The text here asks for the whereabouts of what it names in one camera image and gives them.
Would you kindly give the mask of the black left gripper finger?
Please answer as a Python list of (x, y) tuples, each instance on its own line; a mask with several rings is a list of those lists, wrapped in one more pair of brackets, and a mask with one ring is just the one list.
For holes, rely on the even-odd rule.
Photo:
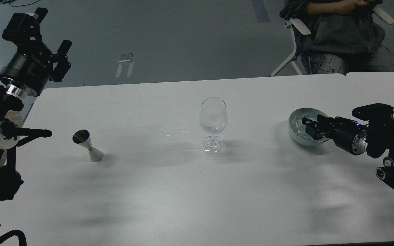
[(16, 53), (49, 53), (40, 33), (40, 24), (48, 12), (47, 8), (37, 8), (34, 13), (14, 13), (2, 38), (16, 45)]
[(71, 63), (68, 61), (67, 53), (71, 46), (72, 41), (63, 40), (57, 50), (57, 53), (52, 55), (51, 61), (52, 64), (56, 64), (56, 67), (53, 68), (52, 73), (50, 73), (49, 81), (61, 82), (70, 70)]

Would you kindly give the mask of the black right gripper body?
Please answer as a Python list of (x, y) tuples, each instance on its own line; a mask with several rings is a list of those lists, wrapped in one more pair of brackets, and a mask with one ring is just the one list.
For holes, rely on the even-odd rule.
[(342, 117), (325, 118), (327, 138), (342, 150), (361, 155), (367, 151), (367, 126)]

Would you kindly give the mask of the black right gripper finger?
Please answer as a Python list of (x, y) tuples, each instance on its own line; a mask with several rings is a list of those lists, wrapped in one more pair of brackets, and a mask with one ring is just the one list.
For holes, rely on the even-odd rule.
[(301, 124), (313, 128), (335, 128), (336, 126), (335, 118), (324, 115), (317, 115), (316, 119), (303, 117)]
[(330, 131), (330, 124), (324, 122), (307, 121), (305, 132), (315, 141), (327, 141)]

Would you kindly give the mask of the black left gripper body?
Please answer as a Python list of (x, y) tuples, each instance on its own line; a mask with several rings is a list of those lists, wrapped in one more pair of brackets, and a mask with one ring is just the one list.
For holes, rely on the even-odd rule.
[(52, 52), (45, 44), (23, 44), (0, 71), (5, 85), (20, 83), (30, 88), (29, 95), (41, 95), (53, 71)]

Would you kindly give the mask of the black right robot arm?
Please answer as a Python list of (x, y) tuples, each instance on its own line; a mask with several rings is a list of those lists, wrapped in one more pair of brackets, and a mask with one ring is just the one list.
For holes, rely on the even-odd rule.
[(314, 140), (328, 138), (342, 150), (377, 159), (388, 151), (383, 166), (376, 168), (376, 176), (394, 190), (394, 108), (375, 103), (353, 109), (352, 115), (366, 125), (342, 117), (317, 115), (315, 120), (303, 117), (305, 132)]

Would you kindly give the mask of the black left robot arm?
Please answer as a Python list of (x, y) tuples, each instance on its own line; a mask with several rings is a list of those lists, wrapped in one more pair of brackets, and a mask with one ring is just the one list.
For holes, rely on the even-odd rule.
[[(70, 40), (62, 41), (56, 53), (42, 41), (40, 24), (47, 14), (46, 8), (37, 8), (32, 14), (14, 13), (2, 34), (17, 51), (0, 72), (0, 201), (14, 199), (24, 183), (16, 170), (17, 147), (52, 135), (46, 129), (19, 127), (6, 114), (20, 112), (26, 97), (41, 95), (49, 81), (61, 82), (71, 67), (67, 56)], [(11, 230), (0, 236), (0, 245), (13, 236), (20, 246), (27, 244), (22, 231)]]

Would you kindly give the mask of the person's right hand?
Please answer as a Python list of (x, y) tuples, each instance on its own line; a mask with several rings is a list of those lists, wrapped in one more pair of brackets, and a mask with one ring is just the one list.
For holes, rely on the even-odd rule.
[(341, 0), (335, 3), (332, 12), (339, 15), (353, 15), (369, 12), (382, 3), (382, 0)]

